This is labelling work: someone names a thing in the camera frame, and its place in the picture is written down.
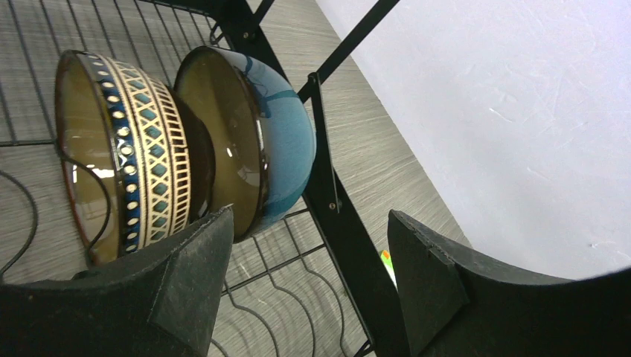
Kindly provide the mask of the dark blue glazed bowl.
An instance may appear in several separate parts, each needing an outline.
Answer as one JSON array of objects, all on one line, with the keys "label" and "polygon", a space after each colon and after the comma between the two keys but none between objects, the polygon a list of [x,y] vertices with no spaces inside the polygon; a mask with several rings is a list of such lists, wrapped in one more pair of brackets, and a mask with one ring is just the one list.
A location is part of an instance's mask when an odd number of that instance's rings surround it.
[{"label": "dark blue glazed bowl", "polygon": [[313,124],[290,83],[254,57],[200,46],[183,59],[174,91],[212,140],[212,206],[231,206],[234,241],[283,218],[304,192],[316,156]]}]

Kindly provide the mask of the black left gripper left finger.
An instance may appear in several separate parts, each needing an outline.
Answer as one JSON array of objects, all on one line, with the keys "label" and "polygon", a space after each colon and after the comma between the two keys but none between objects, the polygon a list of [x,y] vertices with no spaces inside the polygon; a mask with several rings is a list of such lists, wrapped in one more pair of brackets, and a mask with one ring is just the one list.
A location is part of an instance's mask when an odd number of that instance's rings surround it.
[{"label": "black left gripper left finger", "polygon": [[206,356],[233,238],[224,207],[70,280],[3,285],[1,354]]}]

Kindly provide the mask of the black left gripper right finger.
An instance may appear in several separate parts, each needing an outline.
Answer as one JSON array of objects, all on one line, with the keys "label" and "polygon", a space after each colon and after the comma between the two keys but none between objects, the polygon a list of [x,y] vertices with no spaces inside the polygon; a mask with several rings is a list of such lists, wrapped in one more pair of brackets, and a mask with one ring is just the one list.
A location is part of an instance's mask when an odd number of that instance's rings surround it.
[{"label": "black left gripper right finger", "polygon": [[630,270],[567,280],[512,266],[409,215],[388,243],[413,356],[628,356]]}]

